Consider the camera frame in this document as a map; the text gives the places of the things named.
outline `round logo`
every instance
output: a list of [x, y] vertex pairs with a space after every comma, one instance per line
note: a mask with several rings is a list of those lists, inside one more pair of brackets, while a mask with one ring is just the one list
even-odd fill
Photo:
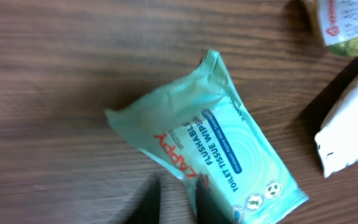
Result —
[[244, 209], [240, 205], [233, 206], [233, 224], [239, 224], [244, 218]]
[[283, 193], [283, 185], [277, 180], [272, 180], [266, 185], [265, 198], [273, 200]]
[[252, 194], [247, 197], [246, 208], [253, 212], [261, 208], [264, 203], [264, 196], [261, 194]]

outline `green and white package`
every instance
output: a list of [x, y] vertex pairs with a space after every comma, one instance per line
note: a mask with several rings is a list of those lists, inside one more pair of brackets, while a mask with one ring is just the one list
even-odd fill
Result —
[[126, 141], [183, 181], [195, 212], [199, 177], [233, 223], [276, 223], [308, 199], [246, 110], [219, 52], [210, 50], [187, 77], [106, 116]]

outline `wood grain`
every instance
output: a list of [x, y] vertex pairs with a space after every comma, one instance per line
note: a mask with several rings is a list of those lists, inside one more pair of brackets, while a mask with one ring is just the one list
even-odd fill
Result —
[[324, 179], [313, 143], [358, 59], [320, 46], [297, 0], [0, 0], [0, 223], [116, 223], [153, 172], [161, 223], [193, 223], [183, 186], [103, 109], [209, 48], [310, 196], [282, 223], [358, 223], [358, 163]]

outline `plastic packaging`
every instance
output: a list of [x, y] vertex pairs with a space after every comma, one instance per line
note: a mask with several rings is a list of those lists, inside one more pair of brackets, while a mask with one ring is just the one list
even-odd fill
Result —
[[325, 177], [358, 161], [358, 76], [328, 113], [315, 140]]
[[335, 54], [358, 57], [358, 0], [303, 0], [312, 27]]
[[187, 77], [106, 116], [126, 141], [183, 181], [195, 213], [198, 178], [233, 223], [276, 223], [308, 199], [244, 107], [216, 51]]

